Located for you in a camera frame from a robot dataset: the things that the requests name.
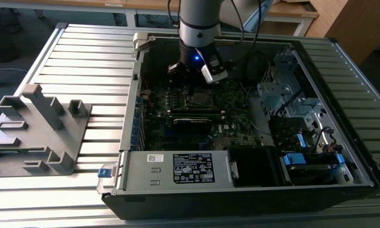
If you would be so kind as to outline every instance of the motherboard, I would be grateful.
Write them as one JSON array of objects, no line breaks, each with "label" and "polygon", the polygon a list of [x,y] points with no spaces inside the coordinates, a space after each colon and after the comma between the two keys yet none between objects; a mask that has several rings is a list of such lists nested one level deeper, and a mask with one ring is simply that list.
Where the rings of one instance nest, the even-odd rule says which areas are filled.
[{"label": "motherboard", "polygon": [[142,80],[145,150],[222,150],[255,145],[246,92],[226,80],[191,87]]}]

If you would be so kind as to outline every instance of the red wire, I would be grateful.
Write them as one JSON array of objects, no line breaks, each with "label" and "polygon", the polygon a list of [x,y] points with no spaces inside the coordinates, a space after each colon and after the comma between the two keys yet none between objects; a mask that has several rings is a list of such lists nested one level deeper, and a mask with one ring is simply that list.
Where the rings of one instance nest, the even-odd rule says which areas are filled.
[{"label": "red wire", "polygon": [[153,107],[153,103],[151,103],[151,101],[150,101],[150,94],[149,94],[147,81],[146,81],[146,80],[143,80],[143,82],[145,82],[145,86],[146,86],[146,90],[147,90],[147,101],[149,101],[149,105],[150,105],[150,107]]}]

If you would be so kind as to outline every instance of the gray 3d-printed holder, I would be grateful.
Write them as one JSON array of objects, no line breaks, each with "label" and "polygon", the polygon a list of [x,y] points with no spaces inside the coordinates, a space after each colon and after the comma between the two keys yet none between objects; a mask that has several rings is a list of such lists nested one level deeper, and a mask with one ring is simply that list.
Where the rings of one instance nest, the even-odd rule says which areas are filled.
[{"label": "gray 3d-printed holder", "polygon": [[73,172],[91,105],[61,104],[39,85],[0,102],[0,177],[69,175]]}]

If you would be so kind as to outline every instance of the blue latch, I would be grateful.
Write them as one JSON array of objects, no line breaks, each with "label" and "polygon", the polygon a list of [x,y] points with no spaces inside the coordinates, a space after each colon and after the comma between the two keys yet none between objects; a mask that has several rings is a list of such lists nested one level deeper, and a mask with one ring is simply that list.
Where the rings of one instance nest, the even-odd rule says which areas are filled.
[{"label": "blue latch", "polygon": [[344,158],[342,158],[342,155],[341,155],[340,153],[336,155],[336,159],[337,159],[337,162],[338,162],[340,164],[344,163]]},{"label": "blue latch", "polygon": [[305,144],[305,142],[303,142],[303,138],[302,138],[302,135],[301,135],[301,134],[297,134],[297,138],[298,138],[301,147],[306,147],[306,144]]},{"label": "blue latch", "polygon": [[301,153],[287,153],[282,156],[285,165],[305,165],[305,159]]},{"label": "blue latch", "polygon": [[98,169],[98,178],[110,178],[111,177],[111,169]]}]

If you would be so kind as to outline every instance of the slotted metal surface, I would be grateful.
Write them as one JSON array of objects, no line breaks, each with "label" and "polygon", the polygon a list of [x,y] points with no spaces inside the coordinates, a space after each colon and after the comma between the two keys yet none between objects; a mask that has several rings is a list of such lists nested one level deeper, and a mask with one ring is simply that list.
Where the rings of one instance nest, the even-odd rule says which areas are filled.
[{"label": "slotted metal surface", "polygon": [[[114,216],[95,192],[95,173],[102,164],[117,161],[134,61],[130,42],[133,34],[146,30],[89,25],[55,29],[22,83],[41,84],[43,94],[55,96],[61,102],[82,99],[93,104],[93,110],[70,176],[0,178],[0,227],[195,227],[217,224],[222,227],[233,223],[281,227],[281,222],[306,226],[307,220],[310,226],[320,227],[338,225],[341,219],[352,224],[352,219],[360,217],[366,217],[366,222],[380,221],[380,196],[298,215],[129,222]],[[175,33],[167,29],[150,32]],[[262,37],[302,43],[380,164],[380,96],[337,45],[321,38]]]}]

